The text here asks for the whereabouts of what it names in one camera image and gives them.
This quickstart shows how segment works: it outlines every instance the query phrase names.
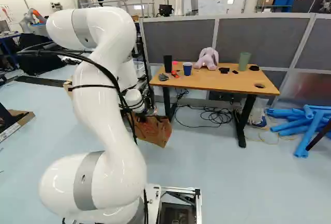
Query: red object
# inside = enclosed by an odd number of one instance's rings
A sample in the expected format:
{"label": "red object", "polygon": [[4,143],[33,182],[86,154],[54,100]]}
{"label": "red object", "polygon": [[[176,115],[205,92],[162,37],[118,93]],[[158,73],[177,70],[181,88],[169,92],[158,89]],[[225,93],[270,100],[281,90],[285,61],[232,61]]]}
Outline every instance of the red object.
{"label": "red object", "polygon": [[179,78],[177,72],[175,70],[171,71],[171,75],[174,77],[174,78]]}

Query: pink stuffed animal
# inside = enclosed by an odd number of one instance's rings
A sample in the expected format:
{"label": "pink stuffed animal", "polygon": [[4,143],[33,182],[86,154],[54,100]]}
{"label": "pink stuffed animal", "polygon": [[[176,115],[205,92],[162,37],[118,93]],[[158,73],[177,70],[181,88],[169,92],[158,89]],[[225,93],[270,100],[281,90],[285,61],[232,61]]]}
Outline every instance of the pink stuffed animal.
{"label": "pink stuffed animal", "polygon": [[208,70],[216,70],[218,65],[218,52],[211,48],[202,49],[199,55],[199,60],[195,63],[194,68],[200,69],[202,66],[207,66]]}

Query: poster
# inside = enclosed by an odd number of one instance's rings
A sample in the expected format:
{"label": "poster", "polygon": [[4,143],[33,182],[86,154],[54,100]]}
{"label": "poster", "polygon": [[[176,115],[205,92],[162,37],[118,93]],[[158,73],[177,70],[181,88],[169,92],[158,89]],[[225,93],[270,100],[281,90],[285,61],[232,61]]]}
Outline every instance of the poster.
{"label": "poster", "polygon": [[16,21],[8,4],[0,4],[0,20],[6,20],[8,24]]}

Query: blue storage bin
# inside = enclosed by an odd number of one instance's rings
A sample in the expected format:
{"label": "blue storage bin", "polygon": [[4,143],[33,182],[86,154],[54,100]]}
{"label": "blue storage bin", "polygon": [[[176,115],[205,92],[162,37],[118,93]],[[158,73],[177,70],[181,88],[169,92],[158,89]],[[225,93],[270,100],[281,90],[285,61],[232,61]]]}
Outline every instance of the blue storage bin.
{"label": "blue storage bin", "polygon": [[281,11],[283,13],[290,13],[292,12],[292,7],[283,7]]}
{"label": "blue storage bin", "polygon": [[293,5],[294,0],[287,0],[286,5]]}
{"label": "blue storage bin", "polygon": [[275,0],[274,5],[286,5],[288,0]]}

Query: wooden board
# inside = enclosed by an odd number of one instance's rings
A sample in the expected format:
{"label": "wooden board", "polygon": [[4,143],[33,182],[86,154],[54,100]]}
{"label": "wooden board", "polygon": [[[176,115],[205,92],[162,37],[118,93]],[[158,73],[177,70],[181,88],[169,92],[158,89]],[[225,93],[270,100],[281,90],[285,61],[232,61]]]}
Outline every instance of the wooden board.
{"label": "wooden board", "polygon": [[[233,92],[243,94],[255,95],[271,95],[278,96],[279,91],[273,83],[267,78],[263,71],[252,71],[247,66],[246,71],[239,71],[238,64],[218,64],[218,67],[229,67],[228,74],[221,74],[217,69],[210,71],[206,67],[200,70],[192,69],[191,76],[184,76],[183,62],[178,62],[173,65],[173,70],[180,70],[177,74],[179,78],[174,78],[171,74],[165,73],[164,66],[162,66],[155,76],[150,81],[151,85],[162,87],[178,87],[178,88],[191,88],[211,91]],[[159,74],[165,73],[168,75],[169,80],[160,81]],[[258,88],[255,85],[264,85],[264,88]]]}

